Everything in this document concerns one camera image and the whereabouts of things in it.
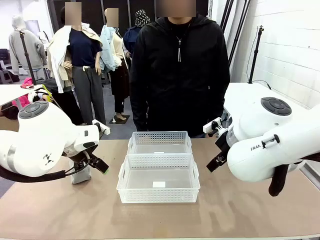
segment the black hoodie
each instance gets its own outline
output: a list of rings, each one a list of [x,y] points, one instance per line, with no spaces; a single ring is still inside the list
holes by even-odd
[[[221,117],[230,82],[228,54],[220,26],[199,14],[181,40],[164,17],[137,37],[130,73],[130,100],[138,131],[203,133]]]

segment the sticker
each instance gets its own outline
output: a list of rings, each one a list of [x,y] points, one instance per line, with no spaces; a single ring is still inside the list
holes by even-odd
[[[152,187],[154,189],[165,189],[166,182],[165,181],[154,181]]]

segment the white plastic basket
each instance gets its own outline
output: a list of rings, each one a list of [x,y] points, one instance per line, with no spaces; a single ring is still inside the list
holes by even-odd
[[[127,154],[191,154],[186,131],[136,131],[129,140]]]
[[[121,202],[195,203],[199,172],[192,154],[129,154],[116,189]]]

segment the plastic basket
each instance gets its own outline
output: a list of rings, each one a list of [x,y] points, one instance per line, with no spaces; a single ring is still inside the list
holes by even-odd
[[[132,133],[127,154],[191,154],[186,131],[139,131]]]
[[[195,203],[199,172],[192,154],[129,154],[116,189],[126,203]]]

